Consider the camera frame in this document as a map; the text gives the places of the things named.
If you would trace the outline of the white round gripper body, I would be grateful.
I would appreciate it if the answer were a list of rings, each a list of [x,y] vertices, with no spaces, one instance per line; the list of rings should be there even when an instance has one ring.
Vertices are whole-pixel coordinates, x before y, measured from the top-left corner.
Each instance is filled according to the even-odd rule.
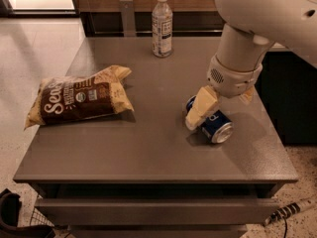
[[[251,71],[230,70],[214,56],[210,61],[207,79],[221,96],[231,98],[251,89],[256,84],[262,69],[263,66],[260,64]]]

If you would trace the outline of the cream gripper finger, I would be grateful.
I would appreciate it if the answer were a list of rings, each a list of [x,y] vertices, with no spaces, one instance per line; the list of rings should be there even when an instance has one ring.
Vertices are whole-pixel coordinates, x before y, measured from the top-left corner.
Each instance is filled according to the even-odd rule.
[[[241,99],[241,101],[244,104],[249,105],[253,100],[254,92],[255,92],[255,88],[252,86],[247,91],[245,91],[243,94],[241,94],[239,96],[239,98]]]
[[[191,109],[185,117],[185,125],[193,131],[205,122],[206,118],[213,115],[219,109],[219,94],[216,90],[206,85],[199,89]]]

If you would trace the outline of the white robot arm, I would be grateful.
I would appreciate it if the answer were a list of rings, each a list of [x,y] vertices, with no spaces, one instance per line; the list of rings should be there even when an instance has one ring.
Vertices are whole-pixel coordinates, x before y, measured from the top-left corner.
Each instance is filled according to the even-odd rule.
[[[265,53],[280,44],[317,65],[317,0],[215,0],[225,21],[220,44],[185,118],[194,130],[218,109],[222,97],[249,100]]]

